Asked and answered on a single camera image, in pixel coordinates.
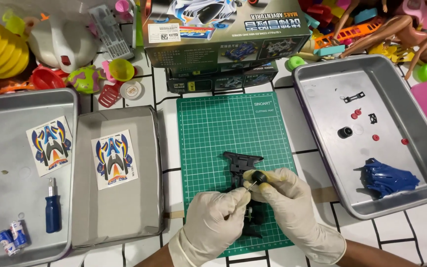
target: black bracket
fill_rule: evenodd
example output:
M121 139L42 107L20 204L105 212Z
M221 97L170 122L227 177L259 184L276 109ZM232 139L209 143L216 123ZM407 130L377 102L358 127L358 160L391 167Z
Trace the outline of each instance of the black bracket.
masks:
M368 117L370 117L370 123L371 124L376 124L378 122L377 117L375 116L375 113L368 114Z
M255 164L264 159L260 156L236 154L228 151L225 151L223 155L232 161L230 164L230 173L232 174L231 190L242 185L244 172L256 169Z
M344 101L345 103L349 103L349 102L352 102L353 100L356 100L356 99L362 98L362 97L364 97L364 96L365 96L365 94L364 94L363 92L360 92L360 93L358 93L358 94L356 94L356 95L352 95L352 96L348 96L348 97L344 98L344 99L343 99L343 101Z

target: cutting mat grid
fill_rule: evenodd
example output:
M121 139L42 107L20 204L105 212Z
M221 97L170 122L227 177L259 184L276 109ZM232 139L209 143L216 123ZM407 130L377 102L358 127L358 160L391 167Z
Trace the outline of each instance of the cutting mat grid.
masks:
M178 99L177 118L186 215L198 192L230 187L230 161L224 151L264 157L255 165L258 169L288 167L296 172L274 92ZM254 226L263 239L241 237L220 257L293 245L279 229L270 205L263 204L263 211L265 223Z

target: metal tray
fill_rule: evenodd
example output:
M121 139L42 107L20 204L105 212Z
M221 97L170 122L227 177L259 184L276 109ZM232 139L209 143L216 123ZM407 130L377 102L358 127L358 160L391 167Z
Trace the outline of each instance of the metal tray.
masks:
M365 55L302 65L293 79L325 168L352 216L369 220L427 203L427 119L388 58ZM360 92L363 98L344 101ZM352 119L359 108L362 114ZM345 126L353 135L341 139L337 131ZM409 144L403 145L402 138ZM369 158L411 171L420 180L418 187L376 199L364 187L362 167Z
M77 110L77 94L68 88L0 95L0 231L23 217L31 241L23 253L12 257L0 244L0 267L55 261L70 248L71 168L66 166L39 177L26 130L64 115L75 136ZM45 232L45 177L56 178L62 208L62 229L52 234Z

